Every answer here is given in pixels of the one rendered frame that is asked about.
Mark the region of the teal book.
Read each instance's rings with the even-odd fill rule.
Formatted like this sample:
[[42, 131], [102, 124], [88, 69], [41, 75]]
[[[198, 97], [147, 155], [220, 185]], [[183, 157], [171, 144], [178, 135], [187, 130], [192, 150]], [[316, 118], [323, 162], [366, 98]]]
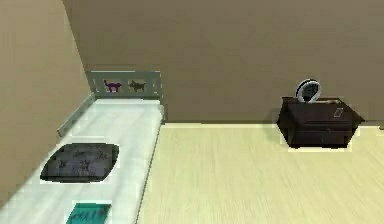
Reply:
[[77, 203], [66, 224], [105, 224], [110, 209], [110, 204]]

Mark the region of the white bed with animal headboard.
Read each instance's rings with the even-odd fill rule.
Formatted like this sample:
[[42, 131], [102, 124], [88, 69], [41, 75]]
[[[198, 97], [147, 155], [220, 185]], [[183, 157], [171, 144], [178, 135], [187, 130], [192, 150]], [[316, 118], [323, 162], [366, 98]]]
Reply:
[[[89, 71], [87, 99], [58, 130], [56, 146], [0, 208], [0, 224], [66, 224], [77, 203], [110, 204], [105, 224], [137, 224], [164, 116], [158, 71]], [[61, 146], [110, 143], [119, 156], [101, 182], [59, 183], [40, 173]]]

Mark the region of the dark grey patterned cushion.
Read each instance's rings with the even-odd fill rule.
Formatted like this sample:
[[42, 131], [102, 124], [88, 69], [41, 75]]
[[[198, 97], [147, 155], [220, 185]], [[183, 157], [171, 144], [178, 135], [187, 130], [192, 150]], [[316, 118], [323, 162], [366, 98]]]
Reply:
[[45, 163], [40, 179], [59, 183], [103, 181], [114, 168], [119, 146], [110, 143], [69, 143]]

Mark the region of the dark brown nightstand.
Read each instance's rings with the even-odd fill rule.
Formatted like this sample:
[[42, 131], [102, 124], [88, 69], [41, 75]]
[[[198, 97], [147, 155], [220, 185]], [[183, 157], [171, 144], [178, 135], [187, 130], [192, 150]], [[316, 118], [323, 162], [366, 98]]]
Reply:
[[[344, 111], [334, 118], [337, 108]], [[291, 148], [346, 148], [364, 119], [340, 99], [337, 103], [302, 103], [283, 97], [277, 126]]]

